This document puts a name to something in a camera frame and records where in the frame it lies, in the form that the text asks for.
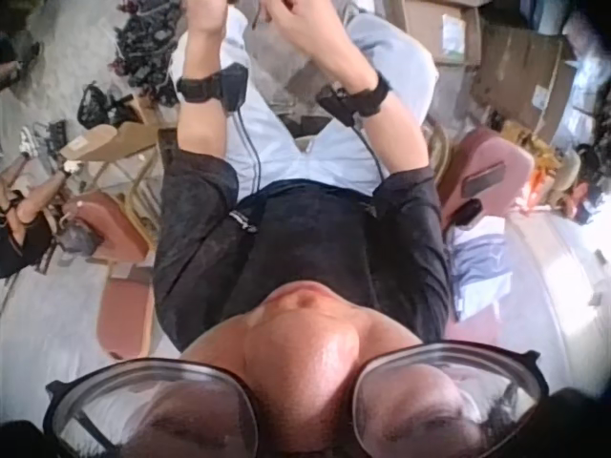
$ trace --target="forearm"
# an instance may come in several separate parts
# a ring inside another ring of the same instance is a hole
[[[204,79],[221,69],[221,37],[189,32],[182,77]],[[217,99],[183,102],[179,114],[179,146],[190,153],[225,157],[227,120]]]
[[[343,54],[327,72],[350,94],[374,90],[378,76],[363,54],[354,45],[346,47]],[[371,148],[391,174],[429,165],[420,125],[395,93],[390,92],[380,113],[364,118],[363,125]]]

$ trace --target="knee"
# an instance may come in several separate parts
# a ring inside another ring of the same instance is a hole
[[[17,218],[24,224],[28,224],[36,218],[40,213],[41,209],[37,205],[34,205],[29,200],[25,199],[19,202],[17,205]]]

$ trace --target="pants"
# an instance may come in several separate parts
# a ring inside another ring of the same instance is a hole
[[[226,36],[221,46],[221,66],[234,62],[249,67],[244,48],[245,16],[229,7]],[[396,29],[382,18],[369,13],[356,15],[348,24],[348,35],[372,66],[390,83],[392,90],[422,123],[432,101],[438,72],[431,54],[414,38]],[[187,34],[179,41],[170,72],[179,81],[184,67]],[[361,140],[349,128],[332,120],[308,145],[299,151],[284,124],[267,106],[248,81],[246,100],[242,106],[245,128],[261,161],[261,174],[256,156],[251,151],[236,115],[227,119],[227,151],[225,160],[237,171],[240,182],[239,199],[281,179],[306,178],[371,196],[381,178],[374,159]],[[406,154],[410,145],[406,145]]]

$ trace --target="sticker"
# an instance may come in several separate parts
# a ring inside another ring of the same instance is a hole
[[[82,135],[82,136],[78,136],[73,141],[71,141],[68,144],[68,148],[70,148],[71,150],[75,151],[75,150],[80,150],[81,148],[84,148],[87,145],[89,145],[89,141],[87,141],[87,138],[85,138]]]
[[[448,14],[443,15],[443,53],[451,58],[465,58],[465,21]]]
[[[533,94],[533,106],[535,108],[539,108],[542,111],[545,110],[547,106],[547,93],[547,89],[537,84],[535,93]]]

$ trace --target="hand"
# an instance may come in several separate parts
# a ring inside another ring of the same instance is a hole
[[[263,16],[350,93],[375,89],[377,74],[350,41],[331,0],[261,0]]]
[[[183,0],[189,35],[204,35],[222,41],[227,21],[227,0]]]

